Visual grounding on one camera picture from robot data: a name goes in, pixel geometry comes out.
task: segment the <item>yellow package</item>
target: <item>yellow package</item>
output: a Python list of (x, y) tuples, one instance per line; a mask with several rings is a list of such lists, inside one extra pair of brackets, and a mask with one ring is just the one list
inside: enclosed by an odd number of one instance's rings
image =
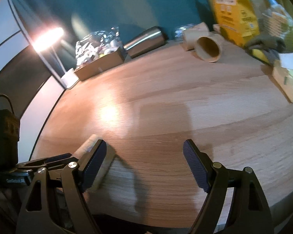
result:
[(259, 34), (257, 17), (249, 0), (214, 0), (221, 34), (236, 45), (243, 45)]

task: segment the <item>crumpled plastic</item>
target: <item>crumpled plastic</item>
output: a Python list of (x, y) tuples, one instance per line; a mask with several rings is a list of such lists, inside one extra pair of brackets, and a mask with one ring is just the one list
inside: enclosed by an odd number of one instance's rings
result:
[(113, 27), (109, 31), (91, 32), (76, 43), (76, 68), (82, 68), (107, 54), (115, 52), (119, 47), (123, 49), (123, 43), (119, 37), (119, 27)]

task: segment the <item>metal screw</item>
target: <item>metal screw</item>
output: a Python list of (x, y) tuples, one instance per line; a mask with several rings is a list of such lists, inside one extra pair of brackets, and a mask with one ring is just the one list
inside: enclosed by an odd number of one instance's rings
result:
[(219, 162), (214, 162), (214, 163), (213, 163), (213, 166), (214, 166), (215, 168), (219, 169), (219, 168), (222, 167), (222, 164), (219, 163)]
[(70, 162), (69, 164), (68, 164), (68, 167), (69, 168), (75, 168), (77, 166), (77, 163), (76, 162)]
[(41, 167), (38, 169), (38, 173), (44, 173), (46, 171), (46, 169), (44, 167)]
[(252, 173), (253, 172), (253, 169), (251, 167), (245, 167), (245, 171), (247, 173)]

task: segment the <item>wooden table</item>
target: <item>wooden table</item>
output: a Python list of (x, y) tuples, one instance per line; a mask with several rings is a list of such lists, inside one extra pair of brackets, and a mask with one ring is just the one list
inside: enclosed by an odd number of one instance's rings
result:
[[(93, 133), (102, 136), (118, 157), (87, 196), (91, 211), (190, 227), (206, 196), (182, 154), (191, 138), (213, 161), (252, 167), (274, 205), (293, 191), (293, 104), (270, 72), (228, 42), (217, 63), (169, 44), (66, 91), (33, 159), (73, 153)], [(228, 196), (219, 223), (229, 206)]]

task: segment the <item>lit lamp head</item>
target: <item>lit lamp head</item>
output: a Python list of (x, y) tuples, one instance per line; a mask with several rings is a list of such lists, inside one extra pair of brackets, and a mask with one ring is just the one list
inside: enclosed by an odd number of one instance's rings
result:
[(36, 52), (44, 51), (56, 43), (63, 36), (63, 34), (64, 30), (61, 27), (51, 29), (39, 36), (33, 43), (33, 47)]

